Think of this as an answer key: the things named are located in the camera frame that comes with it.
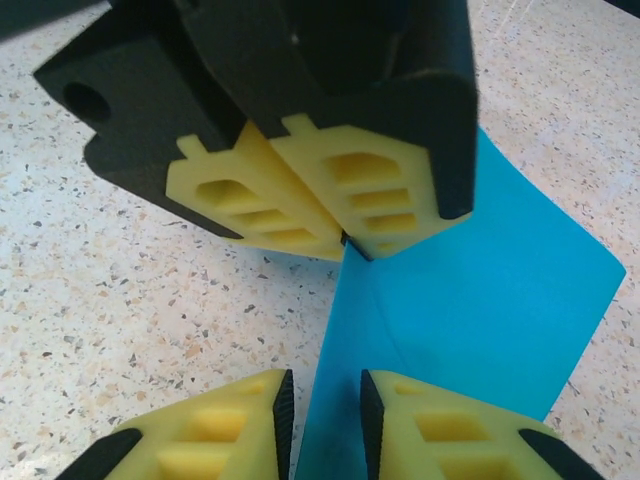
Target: terrazzo surface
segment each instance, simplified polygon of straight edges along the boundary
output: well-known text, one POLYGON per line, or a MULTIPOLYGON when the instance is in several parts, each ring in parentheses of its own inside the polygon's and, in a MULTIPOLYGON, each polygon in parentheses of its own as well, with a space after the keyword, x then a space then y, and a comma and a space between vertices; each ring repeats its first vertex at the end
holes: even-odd
MULTIPOLYGON (((107 7, 0 44, 0 479, 51 479, 123 420, 271 367, 302 432, 339 266, 233 247, 96 178, 31 72, 107 7)), ((640 20, 471 0, 482 126, 627 277, 547 422, 640 471, 640 20)))

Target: yellow foam insert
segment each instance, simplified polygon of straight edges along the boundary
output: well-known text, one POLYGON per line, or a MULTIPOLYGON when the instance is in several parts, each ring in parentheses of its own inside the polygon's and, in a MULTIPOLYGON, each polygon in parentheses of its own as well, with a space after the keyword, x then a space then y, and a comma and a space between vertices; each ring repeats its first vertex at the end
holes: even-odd
POLYGON ((562 480, 520 437, 528 417, 396 373, 370 372, 384 404, 380 480, 562 480))
POLYGON ((318 129, 305 114, 270 141, 340 226, 373 258, 398 253, 464 221, 438 215, 426 149, 343 125, 318 129))
POLYGON ((142 439, 107 480, 278 480, 269 370, 128 421, 142 439))
POLYGON ((232 150, 208 152, 178 139, 166 195, 244 238, 242 245, 340 261, 342 228, 248 122, 232 150))

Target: blue paper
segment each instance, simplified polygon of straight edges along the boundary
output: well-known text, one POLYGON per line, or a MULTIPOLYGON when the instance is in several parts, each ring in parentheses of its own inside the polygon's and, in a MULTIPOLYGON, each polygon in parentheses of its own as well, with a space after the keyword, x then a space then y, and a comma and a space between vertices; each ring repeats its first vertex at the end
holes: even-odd
POLYGON ((480 132, 469 221, 372 263, 347 249, 296 478, 366 479, 364 368, 544 419, 623 277, 480 132))

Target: blue plastic sheet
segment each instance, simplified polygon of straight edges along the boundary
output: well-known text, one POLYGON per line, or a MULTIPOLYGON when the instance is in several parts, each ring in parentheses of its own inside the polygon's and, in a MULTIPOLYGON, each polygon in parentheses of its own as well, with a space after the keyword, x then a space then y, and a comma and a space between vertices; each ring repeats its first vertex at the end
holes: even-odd
POLYGON ((365 480, 364 368, 544 419, 609 306, 622 265, 478 143, 469 221, 372 263, 347 249, 297 479, 365 480))

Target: speckled countertop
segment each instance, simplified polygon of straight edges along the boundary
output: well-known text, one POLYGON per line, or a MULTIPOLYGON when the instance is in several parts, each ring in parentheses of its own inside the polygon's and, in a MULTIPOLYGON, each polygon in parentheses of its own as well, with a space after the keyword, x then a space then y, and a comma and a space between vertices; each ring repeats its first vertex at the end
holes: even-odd
MULTIPOLYGON (((481 123, 628 275, 548 417, 640 471, 640 20, 471 0, 481 123)), ((269 367, 304 415, 338 266, 234 248, 94 177, 30 73, 105 7, 0 45, 0 479, 53 478, 123 419, 269 367)), ((297 427, 299 438, 301 429, 297 427)))

